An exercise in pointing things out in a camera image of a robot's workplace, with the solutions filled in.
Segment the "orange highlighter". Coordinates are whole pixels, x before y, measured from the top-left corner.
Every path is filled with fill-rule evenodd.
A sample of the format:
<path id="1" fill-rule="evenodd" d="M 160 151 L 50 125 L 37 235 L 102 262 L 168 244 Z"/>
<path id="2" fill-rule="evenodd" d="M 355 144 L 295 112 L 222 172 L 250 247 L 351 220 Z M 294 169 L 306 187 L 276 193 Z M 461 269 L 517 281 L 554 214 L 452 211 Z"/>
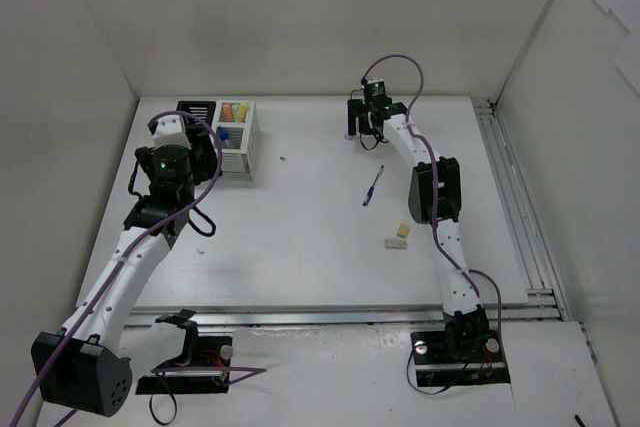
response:
<path id="1" fill-rule="evenodd" d="M 230 103 L 223 103 L 221 106 L 221 112 L 219 114 L 219 121 L 220 122 L 234 122 L 235 121 L 235 117 L 234 117 L 234 111 L 233 111 L 233 105 Z"/>

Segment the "yellow highlighter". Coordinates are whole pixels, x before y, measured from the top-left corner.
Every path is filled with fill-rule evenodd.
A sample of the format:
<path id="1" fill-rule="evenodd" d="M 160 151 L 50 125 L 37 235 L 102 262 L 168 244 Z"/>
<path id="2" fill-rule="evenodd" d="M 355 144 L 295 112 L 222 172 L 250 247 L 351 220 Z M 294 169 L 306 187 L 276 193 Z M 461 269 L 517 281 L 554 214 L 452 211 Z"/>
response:
<path id="1" fill-rule="evenodd" d="M 239 104 L 239 109 L 235 117 L 235 123 L 245 123 L 247 115 L 249 113 L 250 106 L 248 103 L 235 103 Z"/>

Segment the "blue pen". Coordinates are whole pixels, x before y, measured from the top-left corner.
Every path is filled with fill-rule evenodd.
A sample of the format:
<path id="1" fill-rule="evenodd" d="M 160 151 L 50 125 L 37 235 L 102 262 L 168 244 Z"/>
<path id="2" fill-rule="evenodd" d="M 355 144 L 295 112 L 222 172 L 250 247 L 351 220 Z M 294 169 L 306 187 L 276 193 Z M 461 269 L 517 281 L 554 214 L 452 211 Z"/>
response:
<path id="1" fill-rule="evenodd" d="M 367 207 L 370 204 L 370 201 L 371 201 L 371 199 L 372 199 L 372 197 L 374 195 L 374 192 L 375 192 L 376 185 L 377 185 L 381 175 L 384 172 L 384 168 L 385 168 L 384 165 L 381 165 L 379 167 L 379 169 L 378 169 L 378 171 L 376 173 L 376 176 L 375 176 L 374 180 L 372 181 L 371 185 L 369 186 L 369 188 L 368 188 L 368 190 L 366 192 L 366 195 L 365 195 L 365 197 L 364 197 L 364 199 L 362 201 L 361 205 L 363 207 Z"/>

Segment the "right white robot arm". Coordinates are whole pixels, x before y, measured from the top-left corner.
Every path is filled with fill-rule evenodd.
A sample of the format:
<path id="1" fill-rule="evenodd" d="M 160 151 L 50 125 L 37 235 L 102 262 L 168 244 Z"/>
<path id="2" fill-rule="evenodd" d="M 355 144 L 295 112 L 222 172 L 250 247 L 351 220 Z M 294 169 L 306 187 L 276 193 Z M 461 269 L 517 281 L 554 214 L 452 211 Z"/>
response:
<path id="1" fill-rule="evenodd" d="M 411 168 L 410 215 L 415 223 L 431 229 L 433 244 L 442 256 L 437 267 L 444 318 L 442 345 L 455 359 L 468 357 L 489 331 L 489 324 L 461 247 L 459 162 L 437 154 L 410 120 L 404 104 L 390 98 L 380 103 L 350 99 L 347 122 L 349 135 L 386 140 Z"/>

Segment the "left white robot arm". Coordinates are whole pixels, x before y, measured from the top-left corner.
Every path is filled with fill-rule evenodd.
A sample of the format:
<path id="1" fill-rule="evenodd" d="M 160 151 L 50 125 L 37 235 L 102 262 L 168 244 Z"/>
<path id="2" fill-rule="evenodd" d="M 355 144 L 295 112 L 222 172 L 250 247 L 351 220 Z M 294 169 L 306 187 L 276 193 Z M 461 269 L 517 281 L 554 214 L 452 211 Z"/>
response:
<path id="1" fill-rule="evenodd" d="M 141 340 L 121 344 L 127 319 L 142 290 L 168 256 L 190 215 L 221 174 L 222 145 L 210 124 L 192 115 L 153 120 L 153 147 L 135 156 L 149 192 L 127 215 L 111 259 L 81 305 L 54 333 L 31 347 L 36 371 L 30 395 L 103 417 L 115 415 L 132 385 L 166 360 L 185 367 L 199 356 L 194 322 L 159 318 Z"/>

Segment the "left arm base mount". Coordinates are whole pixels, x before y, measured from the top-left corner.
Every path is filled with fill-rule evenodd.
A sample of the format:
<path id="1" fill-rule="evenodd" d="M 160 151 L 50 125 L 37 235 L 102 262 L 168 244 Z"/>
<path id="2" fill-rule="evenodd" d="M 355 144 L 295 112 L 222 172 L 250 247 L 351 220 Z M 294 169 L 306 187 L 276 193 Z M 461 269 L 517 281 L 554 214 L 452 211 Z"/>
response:
<path id="1" fill-rule="evenodd" d="M 165 314 L 155 320 L 156 324 L 168 324 L 185 333 L 185 341 L 180 354 L 169 357 L 158 368 L 166 367 L 229 367 L 230 359 L 222 356 L 222 351 L 232 348 L 229 335 L 201 335 L 194 312 L 183 309 L 177 314 Z M 163 380 L 155 375 L 142 377 L 136 387 L 136 395 L 173 394 L 226 394 L 229 391 L 230 373 L 214 371 L 205 373 L 169 372 Z"/>

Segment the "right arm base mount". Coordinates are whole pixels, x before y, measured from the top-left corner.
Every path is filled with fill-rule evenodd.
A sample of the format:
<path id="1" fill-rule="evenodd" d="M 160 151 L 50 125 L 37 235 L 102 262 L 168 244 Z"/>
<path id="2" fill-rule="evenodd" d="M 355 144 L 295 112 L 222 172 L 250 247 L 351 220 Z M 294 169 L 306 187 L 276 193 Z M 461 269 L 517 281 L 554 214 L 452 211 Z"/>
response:
<path id="1" fill-rule="evenodd" d="M 499 335 L 489 330 L 472 335 L 460 347 L 445 342 L 444 331 L 414 331 L 407 363 L 410 384 L 427 395 L 454 387 L 509 384 L 511 381 Z"/>

